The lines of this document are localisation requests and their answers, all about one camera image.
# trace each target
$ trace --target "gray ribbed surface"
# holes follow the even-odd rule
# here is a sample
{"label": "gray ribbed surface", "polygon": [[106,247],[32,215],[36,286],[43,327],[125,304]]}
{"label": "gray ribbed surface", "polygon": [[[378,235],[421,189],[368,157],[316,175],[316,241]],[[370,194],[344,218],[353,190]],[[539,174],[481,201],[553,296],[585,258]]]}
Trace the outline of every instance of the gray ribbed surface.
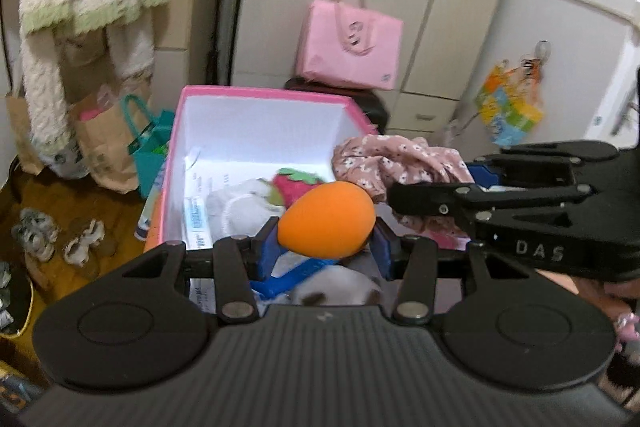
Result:
{"label": "gray ribbed surface", "polygon": [[200,362],[155,388],[55,388],[20,418],[27,427],[616,427],[626,415],[595,386],[555,396],[491,388],[453,367],[427,331],[396,327],[376,308],[272,307],[257,324],[223,330]]}

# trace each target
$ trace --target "orange beauty blender sponge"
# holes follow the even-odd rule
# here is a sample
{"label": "orange beauty blender sponge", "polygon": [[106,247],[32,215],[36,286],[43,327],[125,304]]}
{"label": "orange beauty blender sponge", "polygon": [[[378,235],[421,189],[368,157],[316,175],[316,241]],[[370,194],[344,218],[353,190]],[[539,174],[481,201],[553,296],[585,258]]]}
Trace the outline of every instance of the orange beauty blender sponge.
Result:
{"label": "orange beauty blender sponge", "polygon": [[333,182],[307,192],[278,223],[278,243],[290,251],[320,259],[355,254],[369,237],[376,211],[357,185]]}

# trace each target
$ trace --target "teal bag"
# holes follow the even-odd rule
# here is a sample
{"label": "teal bag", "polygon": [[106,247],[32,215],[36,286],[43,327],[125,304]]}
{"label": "teal bag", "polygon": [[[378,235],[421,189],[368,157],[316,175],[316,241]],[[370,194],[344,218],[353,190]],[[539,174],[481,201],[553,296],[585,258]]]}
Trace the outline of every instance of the teal bag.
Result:
{"label": "teal bag", "polygon": [[[129,114],[129,102],[134,102],[145,118],[149,121],[142,131],[139,131],[131,115]],[[124,96],[120,102],[124,118],[134,136],[133,142],[129,144],[129,155],[133,156],[140,182],[140,195],[148,197],[154,180],[162,168],[166,159],[166,145],[171,138],[171,129],[174,125],[175,113],[163,110],[157,118],[146,107],[146,103],[135,94]]]}

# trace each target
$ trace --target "black suitcase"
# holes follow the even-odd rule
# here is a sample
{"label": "black suitcase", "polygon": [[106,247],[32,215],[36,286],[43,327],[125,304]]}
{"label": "black suitcase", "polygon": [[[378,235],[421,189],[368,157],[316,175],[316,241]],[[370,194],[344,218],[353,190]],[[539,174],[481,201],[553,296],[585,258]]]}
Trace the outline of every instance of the black suitcase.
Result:
{"label": "black suitcase", "polygon": [[348,89],[345,87],[331,87],[318,82],[307,82],[300,76],[295,76],[287,81],[285,89],[294,91],[324,92],[327,94],[340,94],[353,99],[369,121],[376,126],[380,134],[385,134],[389,113],[386,111],[382,100],[370,89]]}

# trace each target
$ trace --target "wooden floor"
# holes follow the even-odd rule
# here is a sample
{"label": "wooden floor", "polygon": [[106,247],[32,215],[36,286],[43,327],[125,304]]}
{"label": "wooden floor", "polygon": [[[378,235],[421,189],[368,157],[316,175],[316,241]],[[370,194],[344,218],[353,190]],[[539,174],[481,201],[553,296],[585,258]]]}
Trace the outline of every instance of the wooden floor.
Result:
{"label": "wooden floor", "polygon": [[[137,192],[121,195],[98,187],[91,178],[75,181],[62,181],[51,172],[40,176],[31,176],[19,171],[15,177],[15,186],[20,192],[22,202],[4,206],[4,215],[0,219],[0,245],[3,245],[0,260],[23,264],[20,246],[11,237],[11,227],[18,222],[21,208],[31,206],[52,216],[65,230],[75,217],[101,219],[117,241],[118,249],[113,257],[100,259],[100,275],[125,264],[144,249],[144,243],[133,236],[143,201]],[[8,186],[2,189],[4,201],[9,200]],[[52,303],[88,283],[69,266],[62,257],[64,245],[56,245],[56,253],[48,263],[40,264],[40,270],[49,279],[48,291],[39,289],[46,303]],[[8,341],[0,342],[0,359],[21,371],[36,383],[43,384],[35,363],[19,357]]]}

